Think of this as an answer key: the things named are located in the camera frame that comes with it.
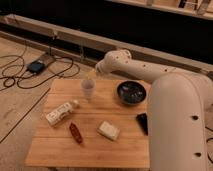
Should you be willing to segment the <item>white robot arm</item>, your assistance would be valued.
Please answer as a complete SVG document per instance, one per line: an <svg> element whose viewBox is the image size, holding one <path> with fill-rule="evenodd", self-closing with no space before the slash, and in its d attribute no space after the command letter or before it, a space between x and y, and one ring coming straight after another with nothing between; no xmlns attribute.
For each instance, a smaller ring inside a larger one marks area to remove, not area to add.
<svg viewBox="0 0 213 171"><path fill-rule="evenodd" d="M209 171L205 112L213 106L213 80L135 60L127 50L107 52L96 70L122 71L151 85L147 99L151 171Z"/></svg>

